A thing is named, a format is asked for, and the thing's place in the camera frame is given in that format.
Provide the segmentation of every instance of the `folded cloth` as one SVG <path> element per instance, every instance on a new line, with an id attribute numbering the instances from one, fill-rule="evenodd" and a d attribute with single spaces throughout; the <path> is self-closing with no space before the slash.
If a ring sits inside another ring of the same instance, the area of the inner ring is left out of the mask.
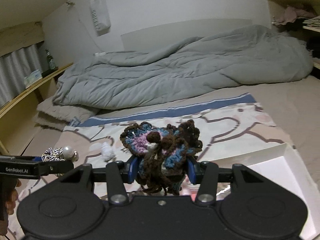
<path id="1" fill-rule="evenodd" d="M 303 9 L 297 9 L 293 6 L 288 6 L 285 10 L 284 13 L 276 19 L 273 23 L 276 26 L 280 25 L 286 25 L 287 23 L 293 23 L 295 22 L 296 19 L 299 17 L 304 17 L 304 18 L 313 18 L 316 15 L 314 13 L 308 12 Z"/>
<path id="2" fill-rule="evenodd" d="M 59 106 L 52 103 L 52 97 L 41 102 L 37 110 L 50 115 L 58 120 L 71 122 L 74 117 L 79 121 L 84 122 L 89 117 L 98 113 L 99 109 L 88 106 Z"/>
<path id="3" fill-rule="evenodd" d="M 51 115 L 45 114 L 43 112 L 38 112 L 32 119 L 37 125 L 54 128 L 59 131 L 63 131 L 68 122 L 63 120 L 58 120 Z"/>
<path id="4" fill-rule="evenodd" d="M 304 24 L 306 24 L 309 27 L 318 27 L 320 28 L 320 16 L 314 17 L 312 19 L 308 19 L 303 21 Z"/>

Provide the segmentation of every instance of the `twisted rope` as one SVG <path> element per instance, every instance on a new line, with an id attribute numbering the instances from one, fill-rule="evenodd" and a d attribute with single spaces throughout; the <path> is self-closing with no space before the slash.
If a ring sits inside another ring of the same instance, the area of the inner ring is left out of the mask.
<path id="1" fill-rule="evenodd" d="M 42 155 L 41 159 L 43 162 L 55 162 L 55 161 L 65 161 L 62 154 L 62 148 L 49 148 Z"/>

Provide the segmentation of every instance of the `white crochet piece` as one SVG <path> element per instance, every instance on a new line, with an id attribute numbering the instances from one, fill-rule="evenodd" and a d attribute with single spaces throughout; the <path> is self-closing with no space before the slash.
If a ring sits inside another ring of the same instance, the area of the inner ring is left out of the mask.
<path id="1" fill-rule="evenodd" d="M 157 148 L 158 144 L 157 143 L 146 143 L 145 146 L 147 147 L 146 150 L 144 150 L 144 153 L 149 153 L 153 151 L 154 149 Z"/>
<path id="2" fill-rule="evenodd" d="M 101 155 L 105 162 L 110 161 L 116 156 L 110 144 L 106 142 L 101 146 Z"/>

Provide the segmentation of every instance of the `gray comforter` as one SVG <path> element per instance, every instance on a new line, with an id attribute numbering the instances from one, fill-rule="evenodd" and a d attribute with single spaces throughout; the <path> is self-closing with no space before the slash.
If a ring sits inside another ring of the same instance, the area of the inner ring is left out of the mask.
<path id="1" fill-rule="evenodd" d="M 311 70 L 311 57 L 297 39 L 254 25 L 151 53 L 85 58 L 59 78 L 53 102 L 101 109 L 147 106 L 224 87 L 297 81 Z"/>

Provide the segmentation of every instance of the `blue stripe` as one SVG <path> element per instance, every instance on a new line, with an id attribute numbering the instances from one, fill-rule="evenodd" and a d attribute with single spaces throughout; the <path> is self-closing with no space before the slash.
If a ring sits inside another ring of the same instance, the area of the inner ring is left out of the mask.
<path id="1" fill-rule="evenodd" d="M 196 114 L 206 109 L 218 109 L 218 108 L 231 106 L 239 103 L 256 103 L 256 100 L 251 94 L 245 93 L 235 98 L 216 99 L 216 100 L 205 102 L 205 103 L 160 109 L 156 111 L 144 112 L 144 113 L 139 113 L 139 114 L 120 117 L 120 118 L 91 117 L 85 122 L 83 122 L 82 124 L 78 125 L 78 127 L 90 127 L 90 126 L 103 125 L 103 124 L 108 124 L 113 122 L 127 122 L 127 121 L 134 121 L 134 120 L 149 120 L 149 119 L 163 118 L 163 117 L 177 117 L 182 115 Z"/>

